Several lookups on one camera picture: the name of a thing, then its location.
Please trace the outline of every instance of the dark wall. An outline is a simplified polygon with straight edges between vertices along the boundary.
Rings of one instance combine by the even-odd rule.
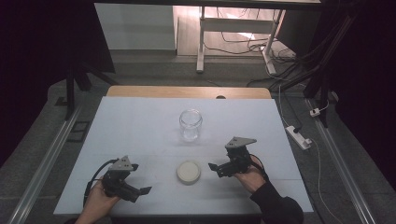
[[[340,118],[396,189],[395,10],[391,1],[367,1],[330,68]]]
[[[71,63],[114,72],[94,5],[56,2],[0,1],[0,164]]]

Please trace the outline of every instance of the wire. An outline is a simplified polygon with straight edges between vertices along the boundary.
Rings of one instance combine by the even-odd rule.
[[[271,51],[270,51],[272,53],[272,55],[270,55],[271,59],[276,61],[277,63],[294,63],[294,62],[297,62],[296,57],[281,57],[280,56],[280,52],[283,52],[285,50],[288,50],[288,49],[280,50],[277,53],[277,56],[275,56],[274,51],[271,49]]]
[[[218,18],[220,18],[220,16],[221,16],[222,18],[224,18],[224,16],[222,15],[221,11],[219,10],[219,8],[216,7],[216,9],[217,9],[217,13],[218,13]],[[259,14],[260,14],[260,10],[257,11],[256,20],[259,18]],[[227,40],[227,39],[224,37],[224,33],[223,33],[223,32],[220,32],[220,33],[221,33],[221,37],[223,38],[224,42],[228,42],[228,43],[247,43],[247,48],[249,49],[249,52],[259,52],[259,50],[254,50],[254,49],[260,48],[260,47],[265,47],[265,44],[264,44],[264,43],[262,43],[262,44],[256,44],[256,45],[250,46],[249,43],[250,43],[251,41],[264,41],[264,40],[268,40],[268,38],[254,39],[254,40],[252,40],[251,38],[253,37],[253,34],[250,34],[250,38],[249,38],[248,40]],[[234,53],[234,52],[230,52],[230,51],[223,50],[223,49],[214,49],[214,50],[219,50],[219,51],[223,51],[223,52],[227,52],[227,53],[232,53],[232,54],[242,54],[242,53],[246,53],[246,52],[247,52],[247,51],[245,51],[245,52]]]
[[[262,164],[262,161],[260,160],[260,158],[258,158],[256,155],[254,155],[254,154],[249,154],[250,156],[252,156],[252,157],[254,157],[254,158],[256,158],[259,162],[260,162],[260,164],[262,165],[262,166],[260,166],[259,164],[257,164],[256,162],[252,162],[251,164],[254,166],[254,167],[256,167],[258,170],[260,170],[261,172],[262,172],[262,177],[264,177],[264,179],[265,179],[265,181],[270,181],[270,179],[269,179],[269,177],[268,177],[268,174],[265,172],[265,169],[264,169],[264,165]]]
[[[340,219],[338,219],[338,217],[336,217],[332,211],[330,211],[329,207],[327,206],[327,204],[324,202],[322,195],[321,195],[321,191],[320,191],[320,178],[321,178],[321,162],[320,162],[320,151],[319,151],[319,147],[317,142],[311,138],[311,141],[315,143],[316,147],[317,147],[317,151],[318,151],[318,164],[319,164],[319,175],[318,175],[318,192],[319,192],[319,197],[321,199],[321,201],[323,202],[323,205],[326,207],[327,211],[339,222],[339,223],[343,223]]]
[[[290,103],[290,101],[289,101],[289,98],[288,98],[288,96],[286,95],[286,93],[284,93],[283,94],[284,96],[285,96],[285,99],[286,99],[286,101],[288,102],[288,104],[289,104],[289,106],[290,106],[290,108],[291,108],[291,111],[293,112],[293,114],[294,114],[294,117],[297,119],[297,121],[298,121],[298,123],[299,123],[299,127],[296,127],[298,130],[301,130],[302,128],[303,128],[303,123],[300,121],[300,119],[298,118],[298,116],[297,116],[297,114],[296,114],[296,111],[294,110],[294,108],[293,108],[293,106],[291,105],[291,103]]]
[[[238,18],[241,18],[241,17],[245,16],[245,14],[247,13],[248,9],[249,9],[249,8],[244,8],[244,9],[242,10],[242,15],[238,16]]]
[[[336,15],[337,12],[338,12],[338,9],[340,9],[340,5],[341,5],[341,0],[338,0],[337,9],[336,9],[336,10],[334,11],[334,13],[332,14],[332,18],[329,20],[329,23],[327,23],[326,28],[325,28],[324,30],[327,30],[327,28],[329,28],[329,26],[332,25],[332,21],[334,20],[335,15]]]
[[[300,167],[297,166],[297,168],[298,168],[298,170],[299,170],[299,172],[300,172],[300,174],[301,174],[301,179],[303,180],[304,183],[306,183],[306,180],[305,180],[305,178],[304,178],[303,173],[302,173],[301,170],[300,170]],[[306,186],[306,184],[304,184],[304,187],[305,187],[306,193],[308,194],[308,197],[311,199],[310,201],[311,201],[312,205],[314,206],[314,211],[317,212],[317,215],[318,215],[318,217],[319,217],[319,219],[320,219],[320,222],[321,222],[322,224],[325,224],[325,222],[324,222],[324,220],[323,220],[323,217],[321,216],[321,213],[319,212],[319,210],[318,210],[318,208],[317,208],[317,205],[315,204],[315,200],[314,200],[314,198],[312,197],[311,193],[309,192],[308,187]]]
[[[329,100],[327,100],[327,105],[323,108],[321,108],[319,111],[325,110],[327,107],[329,107]]]
[[[278,79],[278,81],[274,82],[274,83],[268,88],[269,91],[272,91],[272,88],[273,88],[279,81],[290,81],[289,79],[285,79],[285,77],[288,77],[288,76],[291,74],[291,72],[293,72],[294,69],[297,68],[297,65],[299,65],[299,64],[298,64],[298,63],[293,63],[293,64],[292,64],[291,66],[289,66],[285,71],[283,71],[282,73],[280,73],[280,74],[276,77],[276,79]],[[271,76],[271,75],[269,74],[268,68],[267,68],[266,66],[265,66],[265,69],[266,69],[266,71],[267,71],[269,77],[275,78],[274,76]]]
[[[214,82],[214,81],[211,81],[211,80],[206,80],[208,83],[212,83],[213,85],[215,85],[215,86],[218,86],[218,87],[222,87],[220,84],[218,84],[218,83],[216,83],[216,82]]]
[[[242,51],[242,52],[230,52],[230,51],[227,51],[227,50],[224,50],[224,49],[213,49],[213,48],[208,47],[208,46],[205,44],[205,42],[204,42],[204,46],[205,46],[205,48],[207,48],[207,49],[218,50],[218,51],[222,51],[222,52],[226,52],[226,53],[231,53],[231,54],[245,54],[245,53],[250,53],[250,52],[251,52],[251,50]]]
[[[290,125],[286,122],[285,118],[283,118],[282,104],[280,102],[280,86],[281,85],[279,85],[279,95],[278,95],[280,115],[281,115],[281,118],[283,119],[283,122],[285,122],[285,124],[289,127]]]
[[[322,52],[325,44],[332,39],[332,37],[335,35],[337,28],[339,28],[341,26],[341,21],[339,21],[338,23],[336,23],[334,25],[334,27],[330,30],[330,32],[328,33],[328,35],[310,52],[308,52],[307,54],[305,54],[303,57],[298,58],[298,60],[301,63],[311,63],[313,62],[316,57]]]
[[[268,80],[272,80],[272,79],[271,79],[270,77],[265,77],[265,78],[260,78],[260,79],[251,79],[251,80],[247,83],[246,87],[249,87],[250,84],[251,84],[251,83],[254,83],[254,82],[261,82],[261,81],[268,81]]]
[[[82,206],[84,206],[84,205],[85,205],[85,202],[87,202],[88,195],[90,194],[90,190],[91,190],[93,181],[98,180],[98,179],[96,179],[96,176],[103,170],[103,168],[105,168],[105,167],[106,167],[107,165],[109,165],[110,163],[114,163],[114,162],[116,162],[116,161],[118,161],[118,160],[110,160],[110,161],[107,161],[107,162],[105,162],[101,167],[99,167],[99,169],[98,169],[98,170],[96,171],[96,173],[93,175],[91,181],[87,183],[87,188],[85,188],[84,201],[83,201]]]

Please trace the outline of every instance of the human hand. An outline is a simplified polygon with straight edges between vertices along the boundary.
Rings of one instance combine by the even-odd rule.
[[[261,166],[261,163],[256,157],[250,156],[250,158],[253,162]],[[242,186],[244,186],[244,188],[250,193],[254,193],[259,187],[265,184],[262,172],[253,165],[250,165],[246,173],[237,173],[233,176],[235,176],[241,182]]]
[[[91,224],[100,218],[107,215],[114,204],[116,204],[119,197],[107,197],[102,185],[102,178],[96,181],[96,184],[91,188],[90,195],[87,202],[79,215],[76,224]]]

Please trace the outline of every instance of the table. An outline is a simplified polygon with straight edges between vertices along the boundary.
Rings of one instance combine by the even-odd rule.
[[[215,99],[219,95],[226,99]],[[262,158],[279,193],[312,212],[276,104],[269,96],[266,89],[111,87],[54,214],[77,215],[93,173],[105,161],[128,155],[139,168],[125,181],[136,188],[152,186],[152,190],[136,203],[117,203],[114,217],[257,216],[259,207],[240,183],[233,177],[219,178],[207,165],[228,161],[224,145],[234,136],[257,139],[247,149]],[[178,131],[178,116],[189,107],[200,110],[204,119],[202,135],[193,143],[181,141]],[[176,168],[185,160],[197,161],[202,169],[192,186],[177,180]]]

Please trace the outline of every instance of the white cable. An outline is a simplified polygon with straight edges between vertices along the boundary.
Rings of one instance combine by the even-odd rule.
[[[329,106],[329,100],[327,100],[327,105],[325,107],[321,108],[319,111],[326,109],[328,106]]]
[[[321,178],[320,152],[319,152],[319,147],[318,147],[317,142],[316,142],[314,139],[312,139],[312,138],[310,138],[310,139],[311,139],[312,142],[315,143],[315,146],[317,147],[317,151],[318,151],[318,163],[319,163],[318,192],[319,192],[319,197],[320,197],[320,199],[322,200],[322,202],[323,202],[324,206],[326,207],[327,211],[328,211],[339,223],[343,224],[343,222],[342,222],[340,219],[338,219],[338,217],[336,217],[336,216],[330,211],[329,207],[328,207],[327,204],[324,202],[324,200],[323,200],[323,198],[322,198],[322,196],[321,196],[321,191],[320,191],[320,178]]]
[[[283,122],[285,122],[285,124],[289,127],[290,125],[286,122],[285,118],[283,118],[282,104],[280,103],[280,86],[281,86],[281,85],[279,85],[279,95],[278,95],[278,99],[279,99],[279,109],[280,109],[280,117],[283,119]]]

